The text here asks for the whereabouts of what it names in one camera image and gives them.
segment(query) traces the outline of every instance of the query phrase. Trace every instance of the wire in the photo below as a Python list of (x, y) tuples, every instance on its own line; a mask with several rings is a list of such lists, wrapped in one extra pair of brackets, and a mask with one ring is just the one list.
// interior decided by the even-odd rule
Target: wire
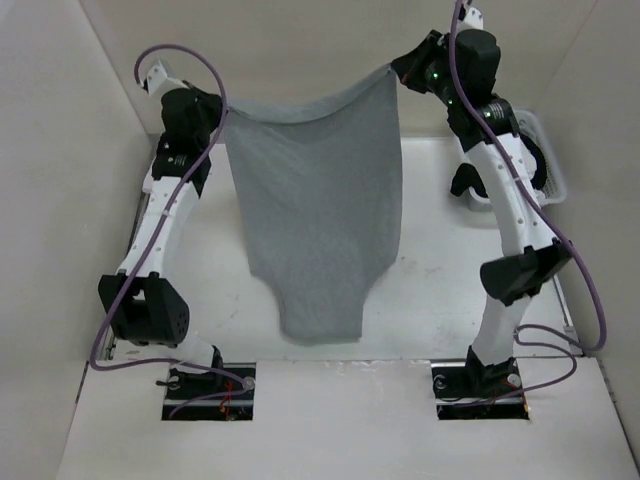
[(476, 111), (476, 109), (473, 107), (473, 105), (469, 101), (469, 98), (467, 97), (467, 95), (464, 92), (464, 89), (462, 87), (462, 83), (460, 81), (460, 77), (458, 75), (458, 67), (457, 67), (457, 64), (456, 64), (456, 36), (458, 34), (458, 18), (460, 17), (460, 11), (462, 9), (463, 3), (464, 3), (464, 0), (456, 0), (455, 8), (454, 8), (454, 11), (453, 11), (453, 17), (451, 19), (451, 32), (450, 32), (450, 35), (449, 35), (449, 69), (451, 70), (451, 78), (453, 80), (453, 84), (455, 86), (456, 92), (458, 93), (458, 96), (460, 97), (460, 100), (462, 101), (462, 104), (464, 105), (466, 110), (473, 117), (473, 119), (478, 123), (478, 125), (480, 125), (480, 128), (482, 128), (482, 130), (491, 139), (491, 141), (495, 145), (496, 149), (498, 150), (498, 152), (502, 156), (502, 159), (503, 159), (505, 165), (507, 166), (507, 168), (509, 169), (509, 172), (511, 173), (511, 176), (513, 177), (513, 179), (514, 179), (514, 181), (516, 183), (516, 186), (518, 187), (518, 190), (520, 191), (520, 194), (522, 195), (522, 197), (527, 201), (527, 203), (536, 212), (536, 214), (542, 219), (542, 221), (545, 224), (547, 224), (547, 226), (551, 229), (551, 231), (553, 231), (553, 233), (562, 242), (564, 247), (569, 251), (569, 253), (571, 254), (571, 257), (575, 260), (576, 265), (578, 266), (578, 269), (580, 270), (580, 273), (582, 274), (582, 276), (583, 276), (583, 278), (585, 280), (585, 283), (587, 284), (587, 288), (589, 290), (589, 294), (591, 295), (591, 300), (593, 301), (593, 306), (595, 307), (595, 310), (596, 310), (596, 315), (597, 315), (597, 318), (598, 318), (598, 326), (599, 326), (599, 330), (600, 330), (598, 341), (596, 342), (596, 344), (594, 346), (592, 346), (592, 347), (587, 347), (587, 346), (584, 346), (584, 345), (580, 344), (579, 342), (575, 341), (571, 337), (568, 337), (567, 335), (564, 335), (564, 334), (558, 332), (557, 330), (554, 330), (553, 328), (550, 328), (550, 327), (547, 327), (547, 326), (544, 326), (544, 325), (536, 325), (536, 324), (520, 325), (518, 328), (516, 328), (516, 330), (514, 332), (514, 339), (515, 339), (515, 342), (518, 345), (530, 346), (530, 347), (546, 347), (546, 348), (551, 348), (551, 349), (560, 351), (564, 355), (566, 355), (568, 358), (571, 359), (571, 361), (572, 361), (571, 370), (567, 374), (565, 374), (565, 375), (563, 375), (563, 376), (561, 376), (561, 377), (559, 377), (559, 378), (557, 378), (555, 380), (551, 380), (549, 382), (542, 383), (540, 385), (535, 385), (535, 386), (528, 387), (528, 388), (521, 388), (521, 389), (515, 390), (513, 392), (509, 392), (509, 393), (507, 393), (505, 395), (501, 395), (501, 396), (496, 397), (496, 398), (491, 399), (491, 400), (472, 402), (472, 403), (465, 403), (464, 405), (461, 405), (461, 406), (466, 406), (466, 407), (474, 407), (474, 406), (480, 406), (480, 405), (487, 405), (490, 402), (492, 403), (492, 402), (494, 402), (496, 400), (501, 400), (503, 398), (510, 398), (510, 397), (514, 397), (514, 396), (517, 396), (517, 395), (522, 395), (522, 394), (524, 394), (526, 392), (530, 392), (532, 390), (539, 390), (541, 388), (546, 388), (546, 387), (550, 387), (552, 385), (557, 385), (558, 383), (563, 382), (564, 380), (566, 380), (567, 378), (569, 378), (571, 375), (573, 375), (576, 372), (576, 370), (578, 368), (578, 361), (576, 360), (575, 356), (571, 352), (565, 350), (564, 348), (558, 347), (558, 346), (550, 344), (550, 343), (523, 342), (522, 340), (520, 340), (520, 333), (522, 331), (524, 331), (524, 330), (542, 330), (542, 331), (551, 333), (551, 334), (553, 334), (553, 335), (565, 340), (570, 345), (574, 345), (574, 346), (576, 346), (576, 347), (578, 347), (578, 348), (580, 348), (580, 349), (582, 349), (584, 351), (595, 352), (595, 351), (601, 350), (604, 347), (605, 343), (607, 342), (607, 321), (606, 321), (605, 314), (604, 314), (604, 307), (602, 305), (602, 301), (600, 300), (600, 295), (598, 294), (598, 290), (596, 289), (595, 282), (593, 281), (593, 278), (591, 277), (591, 273), (589, 272), (589, 269), (587, 268), (586, 263), (584, 262), (584, 260), (582, 259), (582, 257), (580, 256), (580, 254), (578, 253), (576, 248), (573, 246), (573, 244), (571, 243), (569, 238), (567, 238), (567, 236), (564, 233), (562, 233), (560, 228), (558, 228), (558, 226), (556, 226), (551, 221), (551, 219), (542, 211), (542, 208), (540, 208), (540, 206), (537, 204), (537, 202), (531, 197), (531, 195), (529, 194), (529, 192), (527, 190), (527, 187), (524, 185), (524, 183), (522, 183), (522, 179), (518, 175), (518, 171), (516, 170), (515, 165), (511, 161), (511, 157), (509, 156), (509, 153), (504, 148), (504, 145), (502, 145), (502, 143), (500, 142), (500, 140), (498, 139), (496, 134), (493, 133), (493, 130), (491, 130), (491, 127), (489, 126), (489, 124), (487, 122), (485, 122), (485, 120), (482, 118), (482, 116)]
[[(173, 193), (170, 195), (169, 200), (167, 201), (166, 206), (165, 206), (165, 212), (169, 212), (170, 209), (171, 209), (171, 206), (173, 205), (173, 202), (177, 198), (177, 196), (180, 193), (180, 190), (182, 189), (182, 187), (189, 181), (191, 176), (200, 167), (202, 162), (204, 162), (205, 159), (209, 156), (209, 153), (213, 149), (214, 145), (218, 142), (218, 139), (220, 138), (220, 135), (222, 133), (222, 129), (223, 129), (225, 123), (226, 123), (226, 119), (227, 119), (227, 115), (228, 115), (228, 102), (227, 102), (227, 94), (226, 94), (226, 91), (224, 89), (224, 85), (222, 83), (222, 79), (220, 78), (220, 75), (218, 74), (216, 69), (213, 67), (213, 65), (211, 65), (211, 63), (209, 63), (209, 61), (206, 58), (204, 58), (202, 55), (200, 55), (198, 52), (196, 52), (196, 51), (194, 51), (194, 50), (192, 50), (192, 49), (190, 49), (188, 47), (183, 47), (182, 45), (161, 44), (161, 45), (156, 45), (154, 47), (148, 48), (147, 50), (142, 52), (140, 54), (140, 56), (138, 57), (138, 59), (136, 60), (135, 67), (134, 67), (134, 78), (135, 78), (135, 80), (136, 80), (136, 82), (138, 84), (140, 84), (140, 74), (139, 74), (140, 64), (142, 63), (142, 61), (148, 55), (150, 55), (151, 53), (156, 52), (158, 50), (178, 50), (178, 51), (181, 51), (181, 52), (188, 53), (189, 55), (191, 55), (193, 57), (196, 57), (198, 60), (200, 60), (209, 69), (209, 71), (213, 74), (213, 76), (215, 77), (216, 82), (218, 83), (218, 88), (220, 90), (220, 97), (221, 97), (221, 100), (222, 100), (222, 116), (220, 117), (220, 124), (218, 125), (218, 128), (216, 129), (215, 133), (213, 134), (213, 137), (211, 138), (211, 142), (209, 143), (207, 148), (204, 149), (204, 151), (202, 152), (200, 157), (198, 157), (196, 162), (191, 166), (191, 168), (187, 171), (187, 173), (185, 173), (185, 175), (180, 179), (180, 182), (178, 183), (176, 188), (173, 190)], [(168, 363), (170, 365), (175, 365), (175, 364), (179, 363), (179, 364), (181, 364), (181, 365), (183, 365), (185, 367), (188, 367), (188, 368), (193, 368), (193, 369), (196, 369), (196, 370), (203, 370), (205, 372), (214, 373), (216, 375), (223, 375), (225, 377), (228, 377), (228, 378), (238, 382), (242, 387), (241, 390), (236, 390), (236, 391), (232, 391), (232, 392), (222, 392), (222, 393), (216, 393), (216, 394), (207, 395), (207, 398), (213, 398), (213, 397), (217, 397), (217, 396), (241, 395), (243, 393), (246, 393), (251, 388), (253, 388), (253, 386), (245, 384), (245, 380), (243, 378), (241, 378), (241, 377), (239, 377), (239, 376), (237, 376), (237, 375), (235, 375), (233, 373), (227, 372), (226, 370), (222, 370), (222, 369), (219, 369), (219, 368), (212, 368), (212, 367), (207, 367), (207, 366), (203, 366), (203, 365), (196, 365), (196, 364), (189, 363), (189, 362), (182, 362), (182, 361), (174, 359), (174, 358), (163, 358), (163, 357), (149, 358), (149, 359), (144, 359), (144, 360), (136, 360), (136, 361), (128, 362), (128, 363), (120, 363), (120, 364), (116, 364), (116, 365), (100, 365), (98, 363), (98, 351), (100, 349), (100, 345), (102, 344), (102, 342), (104, 340), (104, 337), (105, 337), (105, 335), (107, 333), (107, 330), (108, 330), (109, 326), (111, 325), (111, 321), (113, 320), (113, 317), (114, 317), (114, 315), (116, 313), (116, 310), (118, 309), (118, 307), (122, 303), (122, 300), (124, 299), (124, 296), (127, 294), (127, 291), (131, 287), (131, 283), (136, 278), (136, 275), (140, 271), (140, 268), (142, 267), (142, 265), (144, 264), (145, 260), (149, 256), (149, 253), (151, 252), (151, 250), (153, 249), (153, 246), (154, 246), (156, 240), (158, 239), (158, 236), (160, 235), (160, 232), (162, 231), (162, 227), (164, 226), (166, 221), (167, 221), (166, 214), (162, 215), (160, 217), (160, 220), (158, 221), (158, 225), (156, 226), (155, 230), (153, 231), (153, 234), (151, 235), (151, 238), (149, 239), (149, 243), (147, 244), (147, 246), (145, 247), (144, 251), (142, 252), (142, 255), (140, 256), (140, 259), (138, 260), (138, 262), (135, 264), (135, 266), (129, 272), (129, 275), (127, 276), (125, 282), (123, 283), (122, 287), (118, 291), (118, 294), (116, 295), (113, 303), (111, 304), (111, 307), (109, 307), (109, 310), (107, 311), (107, 314), (106, 314), (104, 320), (102, 321), (102, 324), (100, 325), (100, 328), (98, 329), (98, 333), (96, 334), (96, 338), (94, 339), (93, 344), (91, 346), (91, 353), (89, 354), (89, 365), (91, 366), (91, 368), (93, 368), (94, 370), (97, 370), (99, 372), (108, 372), (108, 371), (113, 371), (113, 370), (121, 370), (123, 368), (135, 367), (135, 366), (138, 366), (138, 365), (148, 365), (148, 364), (152, 364), (152, 363)], [(195, 400), (197, 400), (197, 399), (189, 400), (189, 401), (186, 401), (186, 402), (178, 405), (176, 408), (174, 408), (171, 411), (171, 413), (169, 414), (169, 418), (173, 417), (176, 414), (177, 411), (179, 411), (180, 409), (184, 408), (186, 405), (188, 405), (189, 403), (191, 403), (191, 402), (193, 402)]]

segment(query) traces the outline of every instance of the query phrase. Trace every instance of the wall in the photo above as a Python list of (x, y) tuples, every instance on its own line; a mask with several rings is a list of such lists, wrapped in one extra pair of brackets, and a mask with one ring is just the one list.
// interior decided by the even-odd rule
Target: wall
[[(595, 0), (477, 0), (503, 47), (498, 92), (532, 106)], [(431, 29), (448, 31), (453, 0), (82, 0), (149, 132), (162, 130), (158, 104), (132, 79), (146, 47), (176, 42), (210, 59), (232, 96), (300, 103), (339, 91), (412, 50)], [(162, 54), (182, 78), (214, 82), (195, 60)], [(447, 132), (434, 98), (400, 91), (405, 135)]]
[[(553, 211), (591, 267), (609, 320), (600, 355), (627, 434), (640, 455), (640, 49), (637, 0), (599, 0), (537, 106), (567, 176)], [(594, 342), (597, 325), (579, 273), (562, 276), (573, 319)]]
[(0, 0), (0, 465), (55, 478), (150, 144), (77, 0)]

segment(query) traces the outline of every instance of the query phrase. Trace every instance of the white tabletop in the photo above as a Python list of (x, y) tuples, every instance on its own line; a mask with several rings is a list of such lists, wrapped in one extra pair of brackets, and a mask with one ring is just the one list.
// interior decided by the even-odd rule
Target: white tabletop
[[(484, 310), (480, 265), (502, 256), (492, 213), (475, 213), (449, 193), (460, 158), (452, 139), (404, 139), (404, 202), (400, 252), (373, 287), (357, 343), (302, 346), (280, 333), (270, 289), (249, 273), (240, 211), (224, 146), (213, 167), (168, 275), (189, 304), (192, 328), (218, 346), (225, 361), (462, 358)], [(526, 314), (562, 330), (564, 315), (552, 284)], [(546, 334), (527, 339), (566, 343)], [(144, 355), (121, 342), (116, 359)], [(557, 352), (532, 347), (517, 356)]]
[[(525, 385), (567, 359), (519, 361)], [(167, 367), (89, 371), (58, 480), (637, 480), (598, 364), (530, 421), (439, 421), (427, 362), (259, 362), (250, 422), (160, 420)]]

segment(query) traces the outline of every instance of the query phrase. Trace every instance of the gray cloth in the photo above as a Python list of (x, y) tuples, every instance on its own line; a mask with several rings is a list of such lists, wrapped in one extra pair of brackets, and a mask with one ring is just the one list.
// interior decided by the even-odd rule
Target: gray cloth
[(400, 242), (393, 71), (300, 107), (234, 101), (225, 143), (251, 273), (278, 298), (283, 332), (305, 343), (358, 339), (369, 289)]

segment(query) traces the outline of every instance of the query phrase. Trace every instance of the robotic arm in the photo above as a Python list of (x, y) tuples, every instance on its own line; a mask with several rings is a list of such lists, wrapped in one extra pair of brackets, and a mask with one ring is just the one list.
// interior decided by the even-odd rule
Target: robotic arm
[(517, 373), (514, 331), (542, 285), (571, 256), (518, 190), (516, 181), (536, 198), (513, 109), (492, 93), (500, 63), (496, 38), (483, 30), (482, 14), (476, 8), (464, 7), (458, 25), (455, 42), (460, 81), (476, 111), (511, 156), (517, 178), (458, 97), (449, 68), (450, 34), (432, 31), (415, 50), (397, 58), (391, 66), (403, 85), (419, 93), (433, 93), (447, 106), (449, 126), (480, 174), (498, 221), (504, 257), (480, 269), (487, 302), (465, 366), (433, 369), (436, 397), (487, 398), (508, 393), (507, 379)]
[(161, 98), (165, 132), (145, 180), (143, 189), (149, 194), (148, 204), (131, 249), (115, 275), (102, 276), (98, 292), (106, 311), (140, 259), (158, 220), (166, 216), (165, 226), (117, 309), (111, 328), (116, 338), (153, 347), (163, 356), (220, 368), (220, 352), (189, 329), (189, 307), (167, 279), (182, 230), (202, 195), (211, 161), (206, 159), (196, 170), (169, 211), (165, 205), (218, 127), (221, 98), (174, 78), (162, 60), (151, 67), (142, 87), (151, 97)]

